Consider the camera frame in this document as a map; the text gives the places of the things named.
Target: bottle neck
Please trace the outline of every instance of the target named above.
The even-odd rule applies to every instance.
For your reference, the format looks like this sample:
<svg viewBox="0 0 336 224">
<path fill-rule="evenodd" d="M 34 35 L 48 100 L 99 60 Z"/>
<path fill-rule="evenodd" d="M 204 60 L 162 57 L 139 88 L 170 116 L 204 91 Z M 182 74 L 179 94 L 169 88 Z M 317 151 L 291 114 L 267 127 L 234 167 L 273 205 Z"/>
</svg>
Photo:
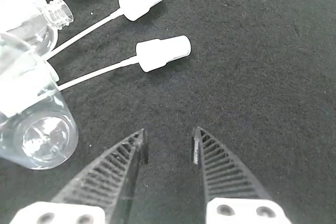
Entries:
<svg viewBox="0 0 336 224">
<path fill-rule="evenodd" d="M 63 0 L 50 1 L 43 8 L 43 13 L 48 22 L 58 30 L 62 30 L 64 26 L 73 22 L 72 12 Z"/>
</svg>

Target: transparent bottle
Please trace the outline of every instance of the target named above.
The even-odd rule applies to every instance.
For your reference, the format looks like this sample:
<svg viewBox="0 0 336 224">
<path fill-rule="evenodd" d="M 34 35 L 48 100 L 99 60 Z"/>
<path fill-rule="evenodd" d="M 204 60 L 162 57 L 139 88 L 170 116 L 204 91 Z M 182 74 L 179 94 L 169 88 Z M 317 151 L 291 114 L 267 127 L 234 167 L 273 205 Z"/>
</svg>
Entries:
<svg viewBox="0 0 336 224">
<path fill-rule="evenodd" d="M 0 33 L 0 156 L 29 169 L 51 169 L 78 143 L 76 123 L 53 68 L 30 45 Z"/>
<path fill-rule="evenodd" d="M 40 55 L 52 51 L 58 30 L 73 22 L 73 15 L 63 0 L 2 0 L 0 31 L 29 43 Z"/>
</svg>

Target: plastic bottle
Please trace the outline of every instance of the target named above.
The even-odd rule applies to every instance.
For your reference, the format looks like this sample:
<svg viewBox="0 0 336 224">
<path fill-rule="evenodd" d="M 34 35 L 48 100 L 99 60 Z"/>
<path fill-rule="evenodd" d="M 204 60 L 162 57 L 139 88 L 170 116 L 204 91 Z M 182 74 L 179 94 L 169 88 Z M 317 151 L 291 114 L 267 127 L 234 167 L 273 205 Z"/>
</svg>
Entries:
<svg viewBox="0 0 336 224">
<path fill-rule="evenodd" d="M 29 43 L 40 55 L 52 51 L 58 30 L 73 22 L 73 15 L 63 0 L 2 0 L 0 31 Z"/>
<path fill-rule="evenodd" d="M 0 62 L 0 156 L 29 169 L 62 164 L 78 130 L 56 72 L 11 34 L 0 33 Z"/>
</svg>

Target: black carpet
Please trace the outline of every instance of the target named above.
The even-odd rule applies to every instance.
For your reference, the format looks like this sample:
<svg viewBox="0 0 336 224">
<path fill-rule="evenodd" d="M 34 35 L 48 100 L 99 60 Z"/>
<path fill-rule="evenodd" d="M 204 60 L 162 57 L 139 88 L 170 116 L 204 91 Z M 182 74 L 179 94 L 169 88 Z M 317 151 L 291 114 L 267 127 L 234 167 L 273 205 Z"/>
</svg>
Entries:
<svg viewBox="0 0 336 224">
<path fill-rule="evenodd" d="M 59 44 L 118 8 L 118 0 L 65 1 L 75 21 L 59 31 Z M 165 0 L 50 63 L 62 84 L 133 56 L 137 42 L 178 35 L 191 40 L 187 58 L 150 73 L 129 66 L 63 92 L 78 147 L 44 172 L 2 159 L 2 223 L 50 200 L 142 127 L 150 163 L 140 170 L 130 224 L 204 223 L 201 175 L 190 163 L 197 125 L 240 157 L 293 223 L 336 222 L 336 0 Z"/>
</svg>

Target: screw hole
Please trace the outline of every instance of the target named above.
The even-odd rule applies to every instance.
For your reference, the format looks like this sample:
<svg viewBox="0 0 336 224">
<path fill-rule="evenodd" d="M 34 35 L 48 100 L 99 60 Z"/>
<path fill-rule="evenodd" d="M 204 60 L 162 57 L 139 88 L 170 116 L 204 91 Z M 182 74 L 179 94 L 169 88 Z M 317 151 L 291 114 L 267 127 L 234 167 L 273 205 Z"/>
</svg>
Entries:
<svg viewBox="0 0 336 224">
<path fill-rule="evenodd" d="M 93 217 L 91 215 L 82 215 L 78 218 L 76 224 L 93 224 Z"/>
<path fill-rule="evenodd" d="M 217 213 L 219 215 L 232 216 L 235 215 L 235 212 L 228 205 L 220 205 L 217 207 Z"/>
<path fill-rule="evenodd" d="M 257 215 L 267 218 L 274 218 L 276 216 L 275 212 L 268 207 L 258 207 Z"/>
<path fill-rule="evenodd" d="M 48 212 L 42 216 L 40 216 L 37 220 L 37 224 L 49 224 L 52 222 L 52 220 L 54 219 L 55 214 L 52 212 Z"/>
</svg>

